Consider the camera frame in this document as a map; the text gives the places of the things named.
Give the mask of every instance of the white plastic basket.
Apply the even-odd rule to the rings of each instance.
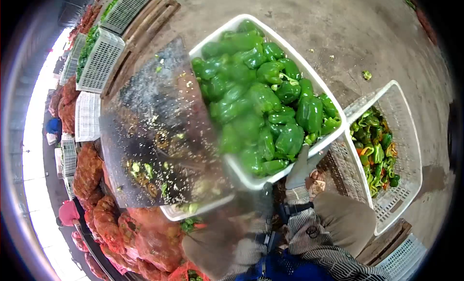
[[[278,35],[275,31],[273,31],[269,26],[259,21],[257,18],[251,15],[248,15],[248,14],[241,14],[241,15],[238,15],[232,18],[229,22],[227,22],[226,24],[218,28],[215,32],[208,35],[203,41],[201,41],[197,46],[195,46],[189,52],[189,56],[191,59],[195,57],[202,58],[201,48],[206,43],[218,41],[221,36],[221,33],[226,30],[236,31],[239,24],[245,19],[248,19],[254,22],[259,28],[263,30],[265,34],[265,40],[267,42],[277,43],[282,48],[282,50],[285,52],[287,58],[290,58],[293,61],[295,61],[295,63],[297,64],[298,68],[300,69],[302,73],[302,76],[311,80],[313,84],[314,92],[316,94],[326,93],[328,97],[332,100],[333,104],[335,105],[335,107],[337,108],[340,114],[340,119],[341,119],[340,127],[337,130],[335,130],[333,133],[326,135],[322,139],[318,140],[316,144],[310,148],[308,152],[308,158],[310,158],[316,153],[318,153],[320,150],[322,150],[324,147],[329,145],[332,141],[334,141],[338,136],[340,136],[343,133],[346,127],[346,118],[337,100],[335,99],[333,94],[330,92],[326,84],[322,81],[321,77],[316,74],[316,72],[314,71],[313,68],[311,68],[308,62],[292,46],[290,46],[290,44],[287,41],[285,41],[280,35]],[[264,187],[264,184],[267,182],[275,183],[277,180],[286,176],[293,167],[293,164],[290,164],[287,168],[285,168],[284,170],[274,175],[258,179],[252,176],[251,174],[248,174],[243,171],[243,169],[240,166],[240,162],[236,158],[236,156],[227,154],[224,156],[224,158],[226,162],[228,162],[229,166],[233,169],[234,173],[237,174],[240,181],[247,188],[252,189],[252,190],[261,190]]]
[[[47,133],[47,142],[48,145],[55,144],[57,142],[57,137],[55,134]]]
[[[427,249],[413,235],[406,240],[376,267],[384,269],[390,274],[391,281],[409,280],[419,268]]]
[[[85,39],[87,35],[83,33],[78,33],[76,35],[76,40],[74,41],[74,45],[71,48],[71,52],[66,59],[65,68],[61,72],[61,77],[59,80],[59,84],[63,86],[66,84],[68,79],[76,74],[76,70],[78,69],[78,60],[79,55],[81,54],[81,50],[85,45]]]
[[[74,172],[76,172],[78,154],[76,153],[74,138],[68,133],[63,133],[61,136],[61,151],[63,153],[63,176],[73,176]]]
[[[61,152],[61,148],[55,148],[55,163],[57,166],[57,176],[59,180],[63,179],[63,164],[61,163],[61,156],[63,153]]]
[[[399,186],[388,187],[386,191],[380,190],[377,197],[373,199],[370,196],[368,182],[361,161],[357,156],[355,145],[351,141],[349,128],[344,134],[347,145],[340,145],[339,142],[335,141],[332,146],[340,151],[335,156],[345,155],[344,158],[334,157],[337,158],[335,161],[340,163],[339,166],[349,166],[351,172],[356,168],[361,182],[357,182],[353,178],[353,174],[344,174],[343,181],[345,184],[351,182],[357,191],[364,190],[366,203],[374,209],[377,215],[375,229],[377,236],[397,220],[421,189],[422,159],[413,116],[398,82],[390,81],[385,87],[363,96],[349,105],[344,110],[348,125],[356,121],[372,105],[383,113],[388,127],[393,132],[393,142],[396,143],[398,151],[394,169],[401,176]]]
[[[98,94],[81,92],[76,101],[76,142],[94,141],[100,138],[101,99]]]
[[[65,181],[65,187],[66,187],[66,191],[68,192],[68,196],[69,196],[69,199],[72,200],[75,195],[74,195],[74,191],[72,190],[73,188],[73,183],[74,183],[74,176],[67,176],[64,178],[64,181]]]
[[[101,27],[119,35],[123,34],[132,19],[147,2],[148,0],[118,0],[106,15]]]
[[[109,74],[123,52],[125,43],[119,36],[98,28],[100,36],[90,52],[76,90],[101,93]]]

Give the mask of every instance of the crate of green peppers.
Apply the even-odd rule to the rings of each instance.
[[[345,115],[322,79],[255,17],[233,18],[190,58],[219,151],[250,189],[287,175],[304,143],[311,157],[344,130]]]

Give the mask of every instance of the red mesh bag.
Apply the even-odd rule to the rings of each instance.
[[[136,247],[140,258],[163,272],[173,272],[182,260],[178,240],[170,240],[166,235],[144,226],[136,235]]]
[[[118,254],[124,254],[123,237],[119,231],[119,226],[116,223],[114,215],[116,204],[113,197],[106,195],[100,199],[93,210],[95,217],[94,223],[96,231],[102,239],[107,243],[109,249]]]
[[[89,265],[90,271],[92,271],[92,273],[96,277],[103,279],[105,281],[106,280],[109,281],[108,276],[105,274],[105,272],[103,272],[100,265],[98,265],[98,263],[95,261],[92,255],[90,255],[89,253],[85,253],[85,261],[87,262],[87,265]]]
[[[118,219],[119,231],[123,237],[124,247],[126,248],[127,256],[137,259],[139,253],[136,248],[136,231],[140,226],[136,220],[131,218],[127,212],[123,212]]]
[[[196,276],[200,276],[203,278],[203,281],[210,281],[206,274],[200,272],[197,266],[190,261],[185,262],[177,268],[174,272],[169,275],[168,281],[186,281],[190,280],[191,278],[195,278]]]
[[[100,234],[96,231],[94,216],[93,216],[93,208],[86,210],[84,213],[84,219],[89,227],[90,232],[92,232],[93,239],[97,243],[103,243],[103,239],[101,238]]]
[[[159,271],[152,263],[137,259],[140,274],[150,281],[167,281],[167,273]]]
[[[103,176],[102,160],[90,142],[85,143],[78,154],[78,163],[74,173],[73,191],[79,200],[92,195]]]
[[[82,240],[82,236],[78,231],[74,231],[71,234],[71,237],[73,238],[74,244],[80,251],[89,252],[89,248],[87,248],[85,245],[84,241]]]

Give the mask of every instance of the orange net sack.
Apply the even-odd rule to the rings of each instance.
[[[169,275],[168,281],[210,281],[206,274],[202,273],[195,264],[190,261],[185,262]]]

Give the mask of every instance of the wooden pallet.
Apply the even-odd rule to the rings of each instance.
[[[130,78],[129,70],[150,44],[159,29],[179,10],[176,0],[149,0],[127,27],[122,39],[126,46],[100,95],[102,101],[111,98]]]

